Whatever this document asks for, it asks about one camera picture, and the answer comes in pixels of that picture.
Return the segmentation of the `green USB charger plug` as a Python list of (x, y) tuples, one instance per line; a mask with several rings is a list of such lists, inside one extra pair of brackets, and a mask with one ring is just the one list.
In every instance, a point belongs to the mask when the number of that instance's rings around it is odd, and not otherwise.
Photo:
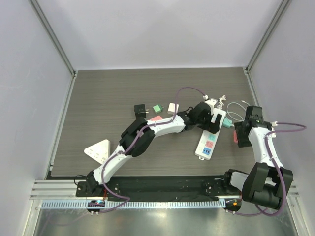
[(158, 113), (161, 113), (163, 111), (163, 106), (160, 105), (160, 104), (157, 104), (155, 106), (153, 106), (153, 111), (158, 114)]

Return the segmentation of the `pink cube adapter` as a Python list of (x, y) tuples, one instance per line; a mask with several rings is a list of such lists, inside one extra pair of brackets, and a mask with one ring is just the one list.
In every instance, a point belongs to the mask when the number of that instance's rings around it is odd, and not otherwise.
[(157, 121), (157, 120), (162, 120), (163, 118), (161, 116), (155, 116), (153, 118), (151, 118), (151, 121)]

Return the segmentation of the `black cube socket adapter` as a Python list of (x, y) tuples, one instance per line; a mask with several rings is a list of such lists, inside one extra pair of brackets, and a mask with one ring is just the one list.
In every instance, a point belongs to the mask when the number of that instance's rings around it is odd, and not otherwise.
[(136, 118), (146, 118), (148, 112), (149, 110), (146, 109), (145, 104), (134, 105), (134, 113)]

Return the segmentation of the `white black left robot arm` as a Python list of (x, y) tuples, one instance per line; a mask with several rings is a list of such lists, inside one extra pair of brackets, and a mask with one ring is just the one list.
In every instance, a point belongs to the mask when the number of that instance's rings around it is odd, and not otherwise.
[(177, 112), (157, 121), (137, 118), (122, 134), (118, 146), (98, 168), (86, 177), (86, 191), (97, 197), (104, 192), (114, 173), (128, 160), (142, 155), (154, 138), (172, 133), (182, 133), (198, 127), (211, 134), (219, 133), (225, 111), (215, 108), (210, 100), (200, 102), (189, 112)]

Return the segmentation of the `white power strip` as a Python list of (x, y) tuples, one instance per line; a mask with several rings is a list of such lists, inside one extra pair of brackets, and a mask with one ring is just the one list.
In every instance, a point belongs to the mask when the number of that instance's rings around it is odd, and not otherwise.
[(204, 130), (202, 132), (199, 143), (198, 143), (197, 148), (195, 150), (195, 155), (201, 161), (210, 160), (212, 157), (212, 154), (214, 152), (214, 148), (215, 148), (216, 142), (218, 140), (218, 137), (219, 137), (219, 134), (221, 131), (221, 127), (222, 127), (222, 123), (223, 123), (224, 118), (225, 118), (226, 111), (224, 111), (222, 109), (214, 108), (214, 115), (213, 115), (211, 122), (215, 121), (217, 113), (220, 113), (222, 115), (219, 132), (210, 133), (210, 132)]

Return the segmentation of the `teal small charger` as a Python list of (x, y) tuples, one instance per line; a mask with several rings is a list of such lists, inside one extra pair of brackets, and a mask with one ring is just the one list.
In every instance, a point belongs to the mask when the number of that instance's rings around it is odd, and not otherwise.
[(228, 118), (225, 118), (222, 125), (225, 127), (225, 128), (231, 128), (231, 127), (234, 127), (234, 124), (232, 122), (232, 120), (228, 119)]

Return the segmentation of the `pink small plug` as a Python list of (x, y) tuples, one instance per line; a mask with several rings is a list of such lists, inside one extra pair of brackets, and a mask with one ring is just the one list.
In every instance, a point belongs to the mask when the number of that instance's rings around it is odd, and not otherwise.
[(238, 143), (237, 133), (235, 130), (233, 131), (233, 140), (235, 143)]

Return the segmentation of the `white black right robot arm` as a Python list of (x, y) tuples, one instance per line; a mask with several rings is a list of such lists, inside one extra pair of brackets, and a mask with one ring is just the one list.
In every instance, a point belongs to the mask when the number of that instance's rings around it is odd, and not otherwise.
[(293, 182), (293, 172), (277, 157), (272, 123), (264, 120), (261, 107), (248, 106), (244, 121), (234, 127), (238, 147), (252, 147), (255, 164), (249, 174), (233, 169), (225, 172), (223, 191), (231, 195), (239, 190), (245, 202), (279, 210)]

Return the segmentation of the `white triangular power socket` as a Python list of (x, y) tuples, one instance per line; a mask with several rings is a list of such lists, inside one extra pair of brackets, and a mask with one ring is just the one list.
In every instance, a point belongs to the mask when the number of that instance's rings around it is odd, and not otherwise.
[(86, 154), (99, 164), (103, 164), (109, 158), (109, 155), (111, 153), (110, 146), (110, 141), (108, 139), (105, 139), (85, 148), (84, 154)]

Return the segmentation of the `white USB wall charger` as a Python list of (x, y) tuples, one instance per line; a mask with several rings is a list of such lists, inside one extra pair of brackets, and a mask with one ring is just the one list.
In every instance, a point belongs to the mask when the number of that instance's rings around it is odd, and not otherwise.
[(179, 104), (169, 103), (167, 113), (170, 115), (174, 115), (178, 112), (178, 109), (179, 109)]

